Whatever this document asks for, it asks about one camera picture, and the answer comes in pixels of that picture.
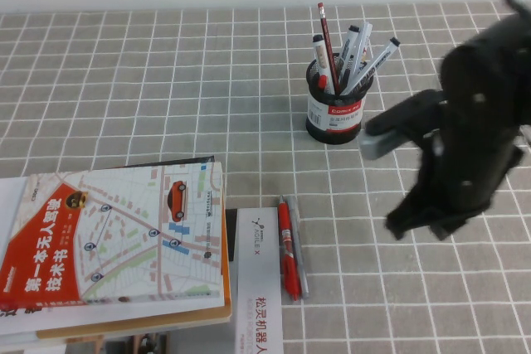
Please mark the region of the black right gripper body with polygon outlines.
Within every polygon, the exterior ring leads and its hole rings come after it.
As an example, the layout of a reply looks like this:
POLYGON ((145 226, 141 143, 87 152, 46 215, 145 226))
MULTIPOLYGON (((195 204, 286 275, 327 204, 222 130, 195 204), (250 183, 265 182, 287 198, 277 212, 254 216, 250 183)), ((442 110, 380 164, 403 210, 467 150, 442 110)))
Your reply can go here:
POLYGON ((441 154, 423 154, 414 203, 423 222, 463 222, 484 211, 523 153, 525 34, 481 32, 442 61, 441 154))

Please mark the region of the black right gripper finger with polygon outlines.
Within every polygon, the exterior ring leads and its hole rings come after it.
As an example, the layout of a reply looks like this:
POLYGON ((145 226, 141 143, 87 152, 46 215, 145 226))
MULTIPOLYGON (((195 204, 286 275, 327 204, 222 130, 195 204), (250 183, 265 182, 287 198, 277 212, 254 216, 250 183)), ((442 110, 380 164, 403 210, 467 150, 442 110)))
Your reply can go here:
POLYGON ((429 210, 425 204, 404 200, 387 215, 385 227, 396 240, 402 240, 408 231, 429 224, 429 210))
POLYGON ((430 222, 430 231, 438 240, 443 241, 463 227, 468 220, 468 217, 463 216, 434 217, 430 222))

